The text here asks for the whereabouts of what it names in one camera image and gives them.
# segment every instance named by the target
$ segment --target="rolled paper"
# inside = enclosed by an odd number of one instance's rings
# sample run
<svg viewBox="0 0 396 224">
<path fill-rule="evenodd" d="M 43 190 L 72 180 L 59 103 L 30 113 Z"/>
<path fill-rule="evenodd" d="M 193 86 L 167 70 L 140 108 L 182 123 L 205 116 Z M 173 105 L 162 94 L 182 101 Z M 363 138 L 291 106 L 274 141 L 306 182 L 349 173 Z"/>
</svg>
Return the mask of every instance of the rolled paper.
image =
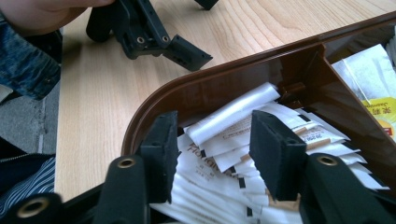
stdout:
<svg viewBox="0 0 396 224">
<path fill-rule="evenodd" d="M 276 87 L 266 82 L 232 100 L 206 118 L 185 128 L 184 132 L 192 139 L 195 145 L 200 146 L 204 141 L 250 115 L 254 109 L 279 97 Z"/>
</svg>

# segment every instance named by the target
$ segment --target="person's hand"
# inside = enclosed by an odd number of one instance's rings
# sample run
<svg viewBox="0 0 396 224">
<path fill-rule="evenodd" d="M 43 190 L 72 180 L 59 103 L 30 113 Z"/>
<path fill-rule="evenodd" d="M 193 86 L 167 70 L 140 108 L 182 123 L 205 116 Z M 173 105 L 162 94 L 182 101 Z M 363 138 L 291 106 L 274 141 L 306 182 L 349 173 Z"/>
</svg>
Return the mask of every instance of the person's hand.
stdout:
<svg viewBox="0 0 396 224">
<path fill-rule="evenodd" d="M 22 36 L 44 35 L 78 17 L 87 7 L 115 0 L 0 0 L 0 11 Z"/>
</svg>

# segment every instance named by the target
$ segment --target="gray floor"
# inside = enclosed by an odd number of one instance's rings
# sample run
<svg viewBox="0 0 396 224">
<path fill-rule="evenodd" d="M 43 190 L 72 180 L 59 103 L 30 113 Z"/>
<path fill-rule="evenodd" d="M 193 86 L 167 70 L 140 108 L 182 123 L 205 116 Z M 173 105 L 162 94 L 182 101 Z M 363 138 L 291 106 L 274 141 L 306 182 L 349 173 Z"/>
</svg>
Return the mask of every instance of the gray floor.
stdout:
<svg viewBox="0 0 396 224">
<path fill-rule="evenodd" d="M 28 153 L 56 150 L 59 83 L 43 100 L 18 97 L 0 105 L 0 136 Z"/>
</svg>

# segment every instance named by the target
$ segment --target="yellow packet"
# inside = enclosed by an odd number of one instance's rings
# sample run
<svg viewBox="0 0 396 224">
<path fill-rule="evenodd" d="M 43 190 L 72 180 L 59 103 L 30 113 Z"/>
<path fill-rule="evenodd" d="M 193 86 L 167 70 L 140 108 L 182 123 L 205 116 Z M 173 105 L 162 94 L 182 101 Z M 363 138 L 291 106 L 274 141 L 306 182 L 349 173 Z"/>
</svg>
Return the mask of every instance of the yellow packet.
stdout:
<svg viewBox="0 0 396 224">
<path fill-rule="evenodd" d="M 396 141 L 396 99 L 385 97 L 368 101 L 361 101 L 369 112 L 375 117 L 378 123 L 384 128 L 384 131 Z"/>
</svg>

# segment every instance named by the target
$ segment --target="tea bag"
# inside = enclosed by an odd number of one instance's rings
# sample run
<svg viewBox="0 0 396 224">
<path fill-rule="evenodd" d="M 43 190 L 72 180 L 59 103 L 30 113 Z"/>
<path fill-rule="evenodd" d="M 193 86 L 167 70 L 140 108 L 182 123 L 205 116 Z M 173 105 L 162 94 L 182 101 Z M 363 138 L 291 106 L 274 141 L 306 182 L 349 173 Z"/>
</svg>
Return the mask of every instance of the tea bag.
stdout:
<svg viewBox="0 0 396 224">
<path fill-rule="evenodd" d="M 396 36 L 394 36 L 385 47 L 387 54 L 392 62 L 393 69 L 396 69 Z"/>
<path fill-rule="evenodd" d="M 381 45 L 349 56 L 332 67 L 360 100 L 396 97 L 396 74 Z"/>
</svg>

